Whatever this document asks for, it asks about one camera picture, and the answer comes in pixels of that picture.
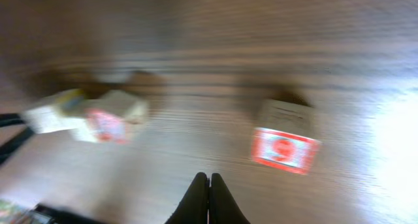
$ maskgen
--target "block with red letter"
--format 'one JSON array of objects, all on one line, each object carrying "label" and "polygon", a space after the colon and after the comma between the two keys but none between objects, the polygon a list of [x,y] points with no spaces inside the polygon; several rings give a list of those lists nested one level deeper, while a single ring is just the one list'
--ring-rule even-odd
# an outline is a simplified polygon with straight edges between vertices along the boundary
[{"label": "block with red letter", "polygon": [[253,160],[274,168],[307,174],[319,141],[312,138],[309,106],[267,100],[255,130]]}]

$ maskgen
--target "pink block face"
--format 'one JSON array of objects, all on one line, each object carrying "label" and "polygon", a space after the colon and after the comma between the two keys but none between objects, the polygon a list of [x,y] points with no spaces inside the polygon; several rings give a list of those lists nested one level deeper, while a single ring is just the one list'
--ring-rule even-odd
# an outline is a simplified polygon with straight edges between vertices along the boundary
[{"label": "pink block face", "polygon": [[88,118],[101,142],[126,141],[125,124],[122,119],[97,109],[88,110]]},{"label": "pink block face", "polygon": [[258,128],[255,132],[253,160],[274,168],[307,174],[319,142],[303,136]]}]

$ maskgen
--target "red border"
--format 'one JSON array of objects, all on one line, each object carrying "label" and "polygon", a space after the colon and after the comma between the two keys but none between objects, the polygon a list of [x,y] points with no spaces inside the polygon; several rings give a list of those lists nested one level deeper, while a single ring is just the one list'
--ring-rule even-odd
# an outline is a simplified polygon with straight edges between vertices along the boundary
[{"label": "red border", "polygon": [[[300,141],[309,143],[310,144],[309,153],[307,156],[304,157],[303,166],[301,168],[289,167],[279,162],[268,161],[266,159],[262,159],[258,157],[258,154],[261,149],[261,135],[265,133],[270,133],[270,134],[278,135],[278,136],[284,136],[290,139],[300,140]],[[254,133],[254,142],[253,142],[253,149],[251,152],[251,156],[255,162],[260,163],[262,165],[282,169],[288,172],[294,172],[297,174],[307,174],[309,171],[309,168],[312,165],[312,161],[314,160],[316,151],[318,149],[319,149],[319,142],[317,140],[307,138],[304,136],[293,135],[291,133],[284,133],[284,132],[277,131],[277,130],[258,128],[255,130],[255,133]]]}]

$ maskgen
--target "dark brown surface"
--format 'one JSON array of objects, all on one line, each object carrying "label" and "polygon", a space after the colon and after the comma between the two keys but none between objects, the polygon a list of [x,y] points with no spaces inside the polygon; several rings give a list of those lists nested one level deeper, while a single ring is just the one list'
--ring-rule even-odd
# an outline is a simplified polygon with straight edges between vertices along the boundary
[{"label": "dark brown surface", "polygon": [[[0,170],[2,197],[163,223],[203,171],[222,174],[252,223],[418,222],[417,0],[1,0],[0,9],[2,111],[68,87],[116,86],[153,104],[126,147],[37,136]],[[317,109],[323,146],[307,176],[249,160],[261,99],[282,90]]]}]

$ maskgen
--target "wooden surface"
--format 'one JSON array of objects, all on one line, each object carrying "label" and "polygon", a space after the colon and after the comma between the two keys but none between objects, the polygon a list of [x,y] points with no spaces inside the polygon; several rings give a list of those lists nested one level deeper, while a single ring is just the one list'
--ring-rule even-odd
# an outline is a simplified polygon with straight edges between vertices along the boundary
[{"label": "wooden surface", "polygon": [[[163,223],[219,172],[252,223],[417,223],[416,1],[1,0],[2,111],[121,88],[152,118],[127,146],[36,136],[0,196]],[[317,112],[307,176],[249,159],[262,99],[284,90]]]}]

